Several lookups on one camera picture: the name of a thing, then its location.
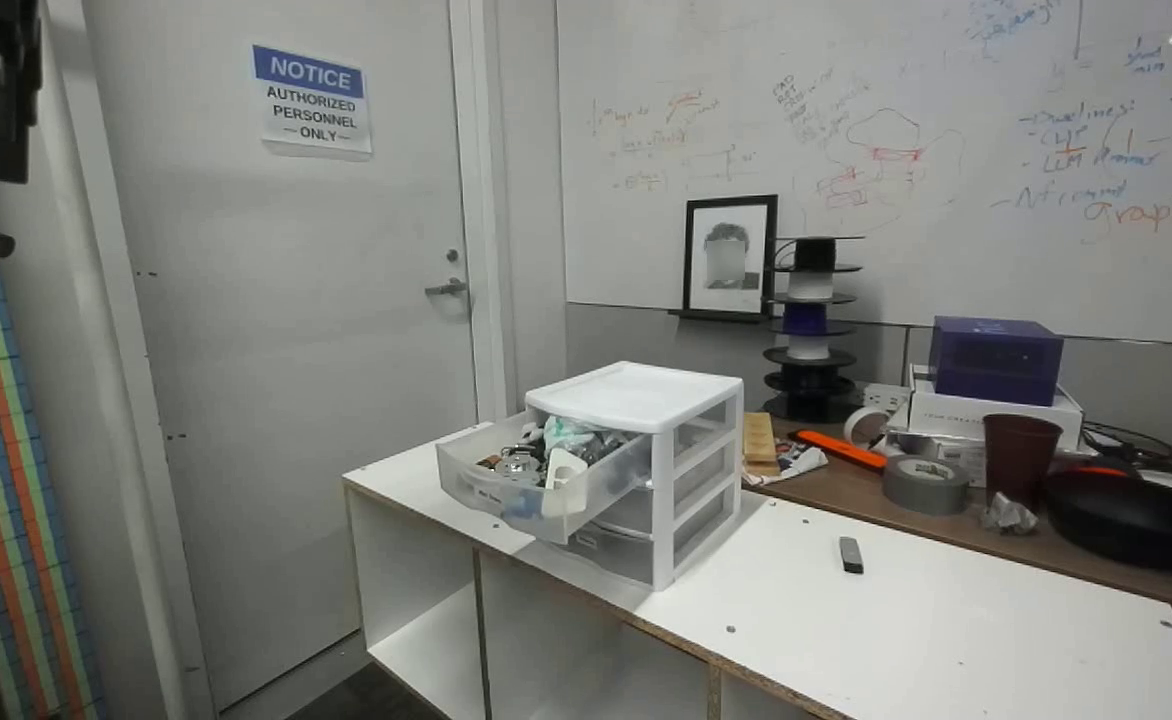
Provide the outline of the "white plastic drawer unit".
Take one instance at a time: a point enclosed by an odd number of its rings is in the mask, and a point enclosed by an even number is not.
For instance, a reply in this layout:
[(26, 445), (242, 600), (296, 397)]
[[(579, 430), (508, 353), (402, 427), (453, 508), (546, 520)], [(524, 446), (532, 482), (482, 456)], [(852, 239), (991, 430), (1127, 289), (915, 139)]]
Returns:
[(532, 387), (527, 405), (640, 440), (640, 482), (573, 536), (609, 572), (668, 588), (735, 526), (741, 374), (615, 361)]

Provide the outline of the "framed portrait picture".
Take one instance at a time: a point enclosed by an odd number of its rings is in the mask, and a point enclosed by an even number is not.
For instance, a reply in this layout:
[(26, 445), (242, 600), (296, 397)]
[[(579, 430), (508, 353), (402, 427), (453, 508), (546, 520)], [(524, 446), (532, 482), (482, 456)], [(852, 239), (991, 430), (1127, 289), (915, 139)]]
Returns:
[(684, 212), (684, 290), (688, 315), (760, 318), (773, 290), (773, 195), (713, 195)]

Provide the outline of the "white shelf cabinet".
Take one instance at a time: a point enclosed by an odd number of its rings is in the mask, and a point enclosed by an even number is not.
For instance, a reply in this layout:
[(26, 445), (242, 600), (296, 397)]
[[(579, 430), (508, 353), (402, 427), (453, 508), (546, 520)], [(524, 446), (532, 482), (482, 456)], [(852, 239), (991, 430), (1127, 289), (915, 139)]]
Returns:
[(756, 501), (650, 588), (456, 503), (434, 446), (344, 501), (365, 650), (448, 720), (1172, 720), (1169, 605), (881, 523)]

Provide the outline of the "clear top drawer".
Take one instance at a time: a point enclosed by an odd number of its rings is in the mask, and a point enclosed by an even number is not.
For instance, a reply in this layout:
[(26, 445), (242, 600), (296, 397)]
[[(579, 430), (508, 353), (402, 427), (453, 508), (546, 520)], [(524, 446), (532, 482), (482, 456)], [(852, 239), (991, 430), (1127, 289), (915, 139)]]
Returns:
[[(576, 514), (542, 510), (554, 446), (589, 465), (589, 508)], [(650, 440), (640, 430), (520, 410), (439, 440), (437, 465), (439, 486), (463, 508), (487, 510), (527, 536), (567, 542), (585, 523), (650, 478)]]

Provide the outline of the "black pan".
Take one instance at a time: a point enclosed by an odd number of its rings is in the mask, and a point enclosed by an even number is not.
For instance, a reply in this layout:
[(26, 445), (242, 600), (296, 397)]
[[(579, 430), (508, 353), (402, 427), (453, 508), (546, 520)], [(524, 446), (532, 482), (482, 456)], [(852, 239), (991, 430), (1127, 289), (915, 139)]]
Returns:
[(1077, 458), (1044, 478), (1051, 526), (1122, 565), (1172, 567), (1172, 486), (1133, 467)]

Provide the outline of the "white box under purple box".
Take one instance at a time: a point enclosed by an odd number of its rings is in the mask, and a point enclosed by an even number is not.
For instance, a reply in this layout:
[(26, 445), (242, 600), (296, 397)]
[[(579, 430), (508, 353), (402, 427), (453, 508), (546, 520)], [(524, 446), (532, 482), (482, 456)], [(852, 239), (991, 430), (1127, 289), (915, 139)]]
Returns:
[(908, 427), (915, 437), (952, 437), (952, 440), (980, 445), (989, 415), (1034, 415), (1034, 420), (1055, 423), (1061, 446), (1063, 453), (1081, 446), (1086, 408), (1069, 390), (1055, 390), (1050, 405), (1017, 405), (1017, 400), (952, 397), (952, 390), (940, 390), (934, 378), (914, 384)]

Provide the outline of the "stack of filament spools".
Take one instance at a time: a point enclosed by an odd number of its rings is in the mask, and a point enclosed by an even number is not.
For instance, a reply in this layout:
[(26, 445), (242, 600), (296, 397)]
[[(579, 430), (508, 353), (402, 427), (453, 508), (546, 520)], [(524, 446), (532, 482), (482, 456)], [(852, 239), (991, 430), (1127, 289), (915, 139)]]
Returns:
[(775, 420), (835, 423), (852, 410), (858, 384), (845, 374), (852, 354), (835, 348), (845, 329), (831, 318), (831, 306), (847, 303), (847, 290), (835, 289), (845, 277), (835, 251), (842, 237), (793, 237), (775, 269), (781, 334), (769, 348), (773, 370), (763, 374)]

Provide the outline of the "dark red cup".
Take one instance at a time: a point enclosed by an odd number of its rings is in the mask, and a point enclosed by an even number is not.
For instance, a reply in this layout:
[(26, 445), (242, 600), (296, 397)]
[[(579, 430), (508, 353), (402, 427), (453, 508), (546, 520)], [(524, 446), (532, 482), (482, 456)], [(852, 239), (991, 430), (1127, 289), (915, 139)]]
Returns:
[(1040, 503), (1044, 477), (1055, 456), (1061, 427), (1035, 415), (989, 415), (983, 420), (983, 472), (989, 486), (1022, 501), (1028, 508)]

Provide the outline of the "white tape roll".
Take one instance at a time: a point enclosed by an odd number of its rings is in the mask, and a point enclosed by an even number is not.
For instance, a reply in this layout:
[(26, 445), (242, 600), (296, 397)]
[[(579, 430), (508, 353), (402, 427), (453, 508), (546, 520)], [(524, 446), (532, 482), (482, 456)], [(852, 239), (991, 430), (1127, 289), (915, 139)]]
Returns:
[(847, 437), (852, 445), (871, 446), (871, 445), (889, 430), (889, 420), (894, 420), (889, 408), (858, 408), (858, 410), (845, 420), (845, 437)]

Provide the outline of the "small black marker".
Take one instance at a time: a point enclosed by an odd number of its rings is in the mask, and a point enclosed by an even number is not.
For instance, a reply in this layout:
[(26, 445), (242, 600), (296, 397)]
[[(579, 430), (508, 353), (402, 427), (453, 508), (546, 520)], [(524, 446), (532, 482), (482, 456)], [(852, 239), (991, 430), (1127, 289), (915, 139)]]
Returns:
[(842, 565), (845, 565), (845, 572), (863, 577), (863, 557), (852, 536), (842, 536)]

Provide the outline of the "blue notice sign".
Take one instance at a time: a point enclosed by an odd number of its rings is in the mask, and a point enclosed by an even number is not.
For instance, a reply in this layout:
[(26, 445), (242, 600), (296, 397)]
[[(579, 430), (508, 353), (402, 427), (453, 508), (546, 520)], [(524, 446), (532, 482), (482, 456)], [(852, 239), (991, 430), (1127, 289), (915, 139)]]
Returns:
[(351, 62), (258, 43), (262, 135), (284, 146), (370, 153), (370, 86)]

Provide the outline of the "orange tool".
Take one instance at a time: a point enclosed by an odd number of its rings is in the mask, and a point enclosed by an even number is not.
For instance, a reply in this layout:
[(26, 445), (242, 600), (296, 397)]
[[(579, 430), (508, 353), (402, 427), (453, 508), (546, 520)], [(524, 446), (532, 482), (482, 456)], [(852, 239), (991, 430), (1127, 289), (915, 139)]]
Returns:
[(869, 467), (869, 472), (884, 472), (889, 467), (889, 456), (881, 456), (871, 446), (860, 446), (852, 440), (842, 440), (831, 430), (820, 430), (820, 427), (795, 427), (793, 440), (812, 445), (812, 446), (820, 446), (828, 456), (842, 456), (842, 458), (847, 458), (858, 467)]

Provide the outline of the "grey duct tape roll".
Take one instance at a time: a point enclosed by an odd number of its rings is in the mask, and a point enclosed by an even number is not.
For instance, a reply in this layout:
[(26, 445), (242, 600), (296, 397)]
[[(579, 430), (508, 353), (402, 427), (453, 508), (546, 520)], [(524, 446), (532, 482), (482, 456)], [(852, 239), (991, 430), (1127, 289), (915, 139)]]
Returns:
[(948, 458), (896, 456), (884, 472), (884, 496), (929, 514), (955, 514), (969, 508), (969, 477)]

